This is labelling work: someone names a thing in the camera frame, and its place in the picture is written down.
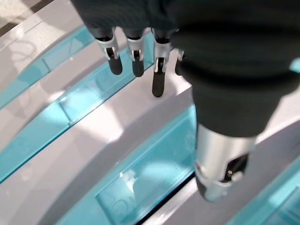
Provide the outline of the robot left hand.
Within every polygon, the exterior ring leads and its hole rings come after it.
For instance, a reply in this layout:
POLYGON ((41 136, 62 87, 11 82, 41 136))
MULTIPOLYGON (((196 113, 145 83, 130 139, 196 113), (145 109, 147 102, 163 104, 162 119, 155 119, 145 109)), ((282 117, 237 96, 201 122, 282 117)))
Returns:
POLYGON ((141 31, 156 39, 152 91, 163 92, 169 48, 180 51, 176 73, 191 85, 197 116, 195 179, 209 202, 241 180, 255 140, 300 75, 297 0, 74 0, 73 6, 108 59, 113 28, 123 29, 133 59, 141 31))

